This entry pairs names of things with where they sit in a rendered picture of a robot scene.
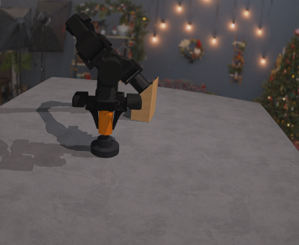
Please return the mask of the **dark grey round pedestal with shaft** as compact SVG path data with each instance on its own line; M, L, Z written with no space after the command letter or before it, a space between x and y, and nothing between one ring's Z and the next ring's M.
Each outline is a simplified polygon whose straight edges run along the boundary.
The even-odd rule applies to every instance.
M119 143L109 135L99 135L91 142L91 152L97 157L111 158L119 153Z

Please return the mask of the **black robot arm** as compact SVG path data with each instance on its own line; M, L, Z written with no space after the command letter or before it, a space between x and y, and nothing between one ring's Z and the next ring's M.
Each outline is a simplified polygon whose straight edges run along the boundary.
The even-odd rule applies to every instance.
M125 92L117 91L117 83L120 80L125 85L130 83L138 94L153 82L149 83L140 73L143 68L139 63L119 55L103 34L95 32L94 24L84 12L74 14L65 25L66 30L77 39L75 44L77 55L89 70L94 66L98 69L101 82L98 83L95 93L97 111L112 112L115 107L124 105ZM135 74L139 69L140 71ZM126 82L133 74L135 75Z

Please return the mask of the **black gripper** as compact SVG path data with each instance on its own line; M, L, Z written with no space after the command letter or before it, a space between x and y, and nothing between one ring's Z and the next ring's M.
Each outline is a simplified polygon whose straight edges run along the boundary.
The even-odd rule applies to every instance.
M95 96L88 95L87 91L77 91L73 96L72 106L81 108L86 105L85 109L90 111L94 118L96 128L99 129L99 116L98 111L96 110L96 101L97 100L95 100ZM139 94L127 93L127 97L124 97L124 105L115 108L112 130L114 130L121 113L127 111L127 107L132 110L141 110L141 96Z

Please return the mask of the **orange tapered knob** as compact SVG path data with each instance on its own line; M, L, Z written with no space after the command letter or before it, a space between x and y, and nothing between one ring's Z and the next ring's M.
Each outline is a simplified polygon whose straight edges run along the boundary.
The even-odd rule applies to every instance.
M113 112L99 111L99 133L102 135L112 134Z

